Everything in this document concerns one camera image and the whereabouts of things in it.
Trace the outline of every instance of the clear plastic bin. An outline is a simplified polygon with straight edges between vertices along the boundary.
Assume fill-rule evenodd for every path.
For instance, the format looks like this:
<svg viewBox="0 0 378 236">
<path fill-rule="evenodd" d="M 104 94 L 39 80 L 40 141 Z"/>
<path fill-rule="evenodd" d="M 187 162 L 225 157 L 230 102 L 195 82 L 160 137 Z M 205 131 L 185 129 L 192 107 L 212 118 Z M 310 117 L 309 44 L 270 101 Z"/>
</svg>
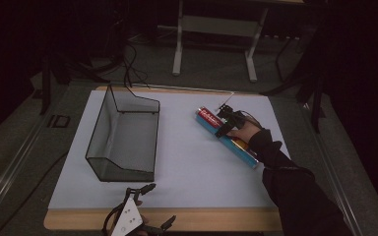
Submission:
<svg viewBox="0 0 378 236">
<path fill-rule="evenodd" d="M 106 89 L 86 159 L 102 182 L 153 182 L 159 101 Z"/>
</svg>

